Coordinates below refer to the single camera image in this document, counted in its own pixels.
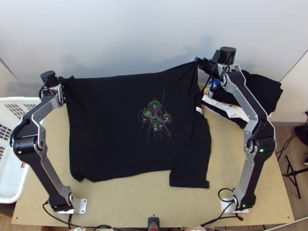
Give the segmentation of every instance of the white basket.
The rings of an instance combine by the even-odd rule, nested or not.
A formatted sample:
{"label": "white basket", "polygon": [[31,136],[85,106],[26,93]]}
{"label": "white basket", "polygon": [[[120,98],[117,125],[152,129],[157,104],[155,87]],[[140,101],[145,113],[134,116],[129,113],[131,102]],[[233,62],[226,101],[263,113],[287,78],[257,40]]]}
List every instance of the white basket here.
{"label": "white basket", "polygon": [[40,102],[38,97],[0,98],[0,203],[13,203],[23,193],[30,167],[14,154],[9,136],[22,116]]}

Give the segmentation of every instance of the table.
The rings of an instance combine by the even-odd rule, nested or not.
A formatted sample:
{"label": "table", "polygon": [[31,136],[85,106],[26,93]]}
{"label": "table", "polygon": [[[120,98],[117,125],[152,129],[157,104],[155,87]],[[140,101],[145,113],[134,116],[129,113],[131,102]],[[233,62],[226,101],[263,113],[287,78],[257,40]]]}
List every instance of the table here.
{"label": "table", "polygon": [[[70,186],[77,198],[88,200],[86,213],[74,214],[72,223],[86,226],[108,224],[117,228],[147,227],[148,217],[157,216],[161,227],[189,227],[218,217],[221,213],[218,190],[223,187],[234,188],[239,183],[245,161],[243,130],[207,109],[203,109],[203,112],[208,119],[212,137],[206,176],[210,182],[209,189],[170,187],[170,171],[149,172],[96,183],[86,179],[78,182],[69,171],[69,120],[66,106],[52,111],[44,125],[47,130],[47,155],[62,183]],[[213,226],[294,221],[275,155],[265,162],[255,194],[255,206],[248,214],[241,215],[244,221],[222,219]],[[47,199],[48,194],[30,170],[24,193],[16,204],[12,223],[65,226],[43,211],[42,204]],[[55,214],[49,205],[46,208]],[[68,215],[56,216],[65,221],[68,219]]]}

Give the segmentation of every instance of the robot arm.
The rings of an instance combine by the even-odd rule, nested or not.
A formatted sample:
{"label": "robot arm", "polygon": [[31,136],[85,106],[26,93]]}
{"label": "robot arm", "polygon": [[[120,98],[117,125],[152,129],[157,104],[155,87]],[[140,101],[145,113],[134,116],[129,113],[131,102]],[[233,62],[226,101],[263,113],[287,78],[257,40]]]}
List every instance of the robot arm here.
{"label": "robot arm", "polygon": [[62,86],[54,71],[41,75],[44,87],[41,103],[22,117],[12,131],[10,145],[17,157],[29,164],[49,194],[48,202],[55,212],[85,213],[87,200],[77,199],[71,189],[62,184],[47,157],[46,130],[40,124],[53,109],[64,105]]}
{"label": "robot arm", "polygon": [[249,122],[244,128],[244,152],[246,160],[239,186],[233,189],[234,210],[252,208],[256,201],[254,190],[264,162],[276,148],[275,129],[267,117],[267,113],[246,87],[246,79],[239,65],[233,64],[236,49],[221,47],[211,60],[196,57],[199,68],[220,80],[222,88],[233,94]]}

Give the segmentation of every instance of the wooden floor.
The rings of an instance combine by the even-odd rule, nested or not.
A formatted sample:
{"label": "wooden floor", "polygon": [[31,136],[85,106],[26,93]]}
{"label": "wooden floor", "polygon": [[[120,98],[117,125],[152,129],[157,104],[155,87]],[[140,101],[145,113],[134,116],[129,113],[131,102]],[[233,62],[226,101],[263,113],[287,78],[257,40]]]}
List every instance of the wooden floor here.
{"label": "wooden floor", "polygon": [[[277,142],[277,151],[280,151],[286,142],[286,140],[293,133],[294,128],[291,126],[276,126],[276,142]],[[288,155],[291,164],[293,165],[294,170],[300,170],[306,165],[303,164],[305,159],[304,152],[308,152],[308,147],[304,145],[298,137],[295,137],[288,148],[283,152],[282,157],[279,160],[279,166],[282,173],[285,173],[287,170],[287,161],[285,159],[285,155]],[[284,178],[284,182],[286,185],[286,189],[289,195],[290,203],[292,206],[293,214],[295,220],[308,216],[308,172],[301,173],[297,176],[297,181],[299,184],[299,188],[301,191],[301,199],[297,197],[297,191],[292,182],[288,178]],[[276,225],[265,225],[266,229],[271,227],[275,227]],[[308,219],[302,222],[298,222],[280,229],[276,229],[277,231],[303,231],[307,230],[308,227]],[[216,227],[216,229],[223,230],[234,230],[234,231],[262,231],[264,230],[263,226],[236,226],[236,227]],[[67,228],[48,228],[44,229],[44,231],[66,231]],[[7,217],[0,216],[0,231],[41,231],[40,226],[23,226],[23,225],[15,225],[11,224],[11,219]]]}

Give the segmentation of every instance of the green line print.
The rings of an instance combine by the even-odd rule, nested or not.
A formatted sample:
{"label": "green line print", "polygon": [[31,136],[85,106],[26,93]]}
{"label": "green line print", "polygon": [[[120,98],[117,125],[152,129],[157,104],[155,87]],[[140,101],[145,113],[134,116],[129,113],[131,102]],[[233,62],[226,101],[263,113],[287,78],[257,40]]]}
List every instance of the green line print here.
{"label": "green line print", "polygon": [[149,124],[146,131],[147,141],[149,141],[150,133],[152,131],[154,132],[155,140],[157,140],[157,138],[162,140],[162,134],[166,134],[169,138],[171,138],[171,132],[167,128],[167,125],[172,123],[172,117],[162,105],[164,102],[164,97],[165,91],[162,103],[153,97],[153,100],[149,102],[147,108],[142,109],[138,113],[138,119],[142,122],[142,127],[139,133],[146,124]]}

